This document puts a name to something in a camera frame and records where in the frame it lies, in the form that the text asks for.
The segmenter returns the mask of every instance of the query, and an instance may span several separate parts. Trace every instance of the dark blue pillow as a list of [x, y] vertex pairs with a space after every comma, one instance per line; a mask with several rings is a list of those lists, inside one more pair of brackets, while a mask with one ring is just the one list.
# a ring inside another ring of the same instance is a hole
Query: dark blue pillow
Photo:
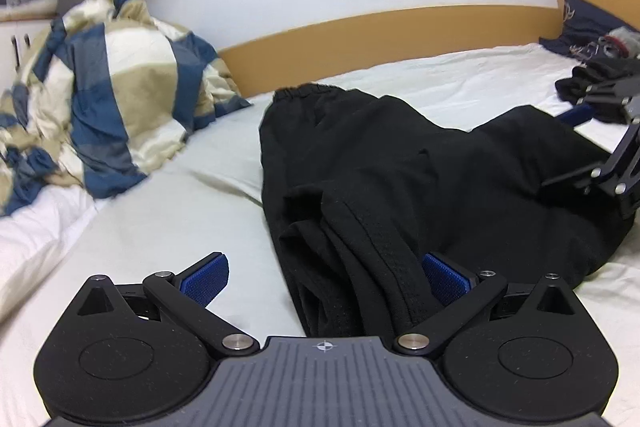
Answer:
[[557, 39], [540, 38], [540, 44], [565, 57], [590, 60], [598, 55], [598, 39], [621, 26], [637, 31], [631, 24], [585, 0], [564, 0], [562, 34]]

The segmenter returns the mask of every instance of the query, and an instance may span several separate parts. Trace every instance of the cabinet handle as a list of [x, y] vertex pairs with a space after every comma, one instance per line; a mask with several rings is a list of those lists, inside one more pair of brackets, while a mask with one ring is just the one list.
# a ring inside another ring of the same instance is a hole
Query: cabinet handle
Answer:
[[18, 51], [18, 41], [15, 38], [15, 35], [11, 37], [11, 44], [14, 45], [15, 52], [15, 70], [18, 71], [20, 69], [20, 52]]

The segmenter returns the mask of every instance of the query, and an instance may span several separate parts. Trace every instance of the mattress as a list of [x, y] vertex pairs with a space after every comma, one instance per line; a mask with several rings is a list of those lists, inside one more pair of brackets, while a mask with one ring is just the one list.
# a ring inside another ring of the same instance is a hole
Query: mattress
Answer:
[[[402, 98], [441, 126], [469, 130], [523, 104], [559, 114], [568, 104], [554, 81], [577, 63], [537, 44], [476, 50], [386, 64], [323, 82]], [[258, 126], [270, 95], [194, 135], [174, 160], [112, 201], [33, 296], [0, 326], [0, 425], [35, 427], [47, 414], [31, 376], [39, 347], [90, 275], [140, 282], [158, 270], [178, 272], [211, 251], [230, 267], [226, 289], [209, 310], [262, 343], [268, 335], [302, 336], [262, 208]], [[578, 130], [612, 150], [624, 126], [590, 122]], [[640, 425], [640, 228], [578, 295], [611, 344], [620, 379], [605, 417]]]

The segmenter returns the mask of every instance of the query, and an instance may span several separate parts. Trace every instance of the wooden bed frame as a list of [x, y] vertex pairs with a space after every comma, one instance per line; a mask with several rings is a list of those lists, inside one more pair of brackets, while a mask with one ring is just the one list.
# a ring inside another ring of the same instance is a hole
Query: wooden bed frame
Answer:
[[[640, 28], [640, 0], [588, 0]], [[562, 10], [436, 6], [296, 28], [221, 52], [245, 96], [408, 58], [554, 38]]]

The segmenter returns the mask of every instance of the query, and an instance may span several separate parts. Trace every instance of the blue and beige blanket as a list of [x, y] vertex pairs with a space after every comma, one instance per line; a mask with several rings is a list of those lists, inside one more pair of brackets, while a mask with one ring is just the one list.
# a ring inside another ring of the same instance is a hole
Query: blue and beige blanket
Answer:
[[213, 47], [143, 0], [85, 0], [33, 43], [0, 100], [0, 207], [46, 184], [119, 194], [246, 107]]

